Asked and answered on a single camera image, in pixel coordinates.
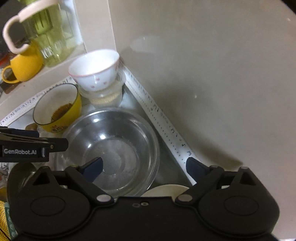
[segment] yellow mug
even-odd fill
[[[66,130],[81,113],[81,97],[75,85],[67,83],[52,88],[37,102],[33,120],[51,133]]]
[[[10,60],[10,65],[6,66],[2,72],[2,80],[9,84],[24,82],[36,75],[43,66],[43,59],[35,44],[31,44],[28,49],[16,55]],[[5,70],[11,68],[16,80],[7,80],[4,77]]]

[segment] ruler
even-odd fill
[[[126,86],[144,109],[191,184],[196,184],[196,181],[194,181],[186,171],[186,160],[188,157],[193,157],[197,160],[198,158],[194,155],[186,141],[166,117],[163,110],[156,104],[151,95],[149,95],[131,71],[123,65],[122,62],[120,63],[120,67],[124,69],[126,74]]]
[[[67,77],[63,79],[62,81],[48,87],[47,89],[39,92],[38,94],[34,95],[30,99],[26,100],[24,103],[19,105],[17,108],[15,108],[12,112],[10,112],[6,117],[4,117],[0,121],[0,126],[9,126],[12,122],[20,118],[23,114],[27,113],[29,110],[33,109],[35,105],[37,104],[38,100],[48,91],[50,91],[52,88],[63,85],[66,83],[72,83],[76,84],[75,81],[72,79],[72,77]]]
[[[188,157],[193,157],[198,160],[194,155],[193,151],[189,148],[186,141],[179,134],[170,120],[166,117],[163,110],[156,104],[151,95],[145,90],[145,88],[139,83],[139,81],[134,77],[131,71],[120,62],[120,68],[124,70],[126,75],[126,86],[140,103],[148,118],[151,120],[155,129],[158,131],[161,138],[166,143],[167,147],[171,151],[174,158],[177,160],[178,164],[186,174],[187,178],[192,185],[196,184],[193,178],[186,171],[186,160]],[[3,120],[0,121],[0,126],[9,126],[12,122],[17,120],[23,114],[27,113],[29,110],[33,109],[37,104],[38,100],[52,88],[63,85],[66,83],[75,84],[75,81],[69,76],[64,80],[58,82],[55,85],[39,92],[32,98],[28,99],[22,103],[19,107],[14,109],[9,115],[7,115]]]

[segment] white wall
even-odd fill
[[[117,51],[195,154],[249,166],[296,237],[296,15],[280,0],[109,0]]]
[[[115,49],[108,0],[74,1],[86,51]]]

